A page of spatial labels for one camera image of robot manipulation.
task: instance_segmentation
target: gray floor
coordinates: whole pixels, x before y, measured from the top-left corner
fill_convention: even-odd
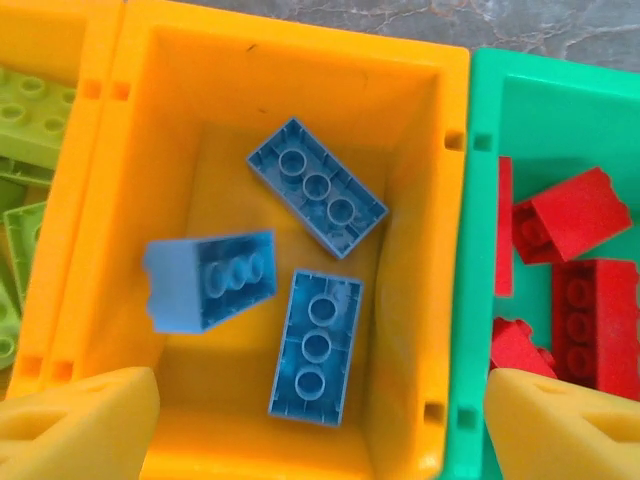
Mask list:
[[[394,37],[640,72],[640,0],[185,0]]]

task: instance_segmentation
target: plastic toy block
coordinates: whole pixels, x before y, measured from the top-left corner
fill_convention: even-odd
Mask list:
[[[640,400],[637,284],[633,262],[553,266],[552,346],[561,380]]]
[[[133,480],[160,396],[150,368],[131,367],[0,403],[3,480]]]
[[[496,286],[498,297],[513,295],[513,164],[500,157],[498,170],[498,235],[496,246]]]
[[[294,273],[271,415],[340,425],[363,290],[352,278]]]
[[[0,156],[55,169],[75,96],[0,66]]]
[[[638,402],[498,369],[484,405],[506,480],[640,478]]]
[[[272,232],[151,242],[144,265],[158,332],[203,333],[276,293]]]
[[[49,170],[48,168],[0,157],[0,178],[13,183],[49,188],[53,181],[54,173],[53,170]]]
[[[526,264],[572,260],[631,226],[629,208],[597,167],[513,209],[513,242]]]
[[[4,222],[4,212],[22,205],[26,193],[24,186],[0,178],[0,223]]]
[[[0,370],[13,365],[19,335],[18,295],[9,266],[0,257]]]
[[[523,320],[509,322],[496,318],[491,340],[491,368],[517,368],[556,378],[552,369],[553,358],[548,351],[531,343],[532,333],[531,327]]]
[[[47,202],[41,202],[4,212],[11,262],[21,306],[24,306],[27,298],[31,265],[46,206]]]
[[[388,212],[295,118],[247,160],[337,258],[346,257]]]

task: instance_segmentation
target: lime green lego brick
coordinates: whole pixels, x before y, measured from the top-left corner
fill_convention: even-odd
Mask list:
[[[18,185],[15,182],[10,182],[1,178],[0,175],[0,215],[7,210],[18,208],[24,202],[24,197],[27,194],[27,189],[24,185]],[[0,217],[0,223],[2,223],[4,217]]]
[[[46,204],[47,202],[36,203],[4,213],[13,273],[21,306],[24,306],[27,298],[31,265]]]
[[[0,257],[0,370],[13,365],[20,335],[20,310],[13,277]]]
[[[0,66],[0,156],[55,169],[75,95]]]
[[[54,174],[55,172],[48,168],[0,157],[0,178],[19,185],[49,188]]]

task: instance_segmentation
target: orange plastic bin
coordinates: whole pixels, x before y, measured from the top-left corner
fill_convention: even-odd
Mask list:
[[[178,3],[130,1],[47,384],[156,370],[144,479],[424,478],[442,465],[468,52]],[[333,259],[250,171],[299,118],[389,206]],[[276,297],[204,335],[159,335],[151,240],[273,229]],[[364,299],[340,428],[267,407],[296,268]]]
[[[38,240],[10,397],[42,386],[123,10],[119,0],[0,0],[0,65],[78,88]]]

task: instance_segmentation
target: storage box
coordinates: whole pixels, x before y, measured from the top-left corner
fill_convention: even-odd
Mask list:
[[[515,202],[602,167],[634,227],[584,257],[638,263],[638,118],[638,75],[500,50],[474,55],[442,478],[500,477],[482,417],[493,317],[522,318],[533,327],[534,343],[551,347],[548,265],[525,266],[516,253],[514,296],[494,298],[498,155],[513,159]]]
[[[424,478],[443,457],[468,52],[130,1],[47,384],[128,365],[162,411],[142,478]],[[296,116],[390,208],[334,259],[246,157]],[[274,299],[153,332],[151,240],[274,229]],[[364,283],[341,427],[267,414],[296,268]]]
[[[0,65],[78,87],[31,274],[9,396],[36,391],[55,331],[122,3],[0,0]]]

